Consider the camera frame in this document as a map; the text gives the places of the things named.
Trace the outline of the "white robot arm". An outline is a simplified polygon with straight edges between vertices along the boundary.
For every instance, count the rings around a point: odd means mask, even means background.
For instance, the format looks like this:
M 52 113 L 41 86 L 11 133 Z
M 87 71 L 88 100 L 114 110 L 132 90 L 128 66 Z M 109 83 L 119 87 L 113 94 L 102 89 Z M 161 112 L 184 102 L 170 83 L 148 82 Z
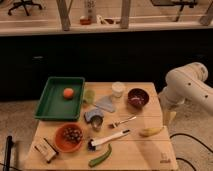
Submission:
M 174 68 L 166 74 L 166 86 L 158 94 L 165 126 L 176 116 L 174 108 L 186 99 L 199 104 L 213 115 L 213 88 L 205 84 L 207 78 L 208 70 L 199 62 Z

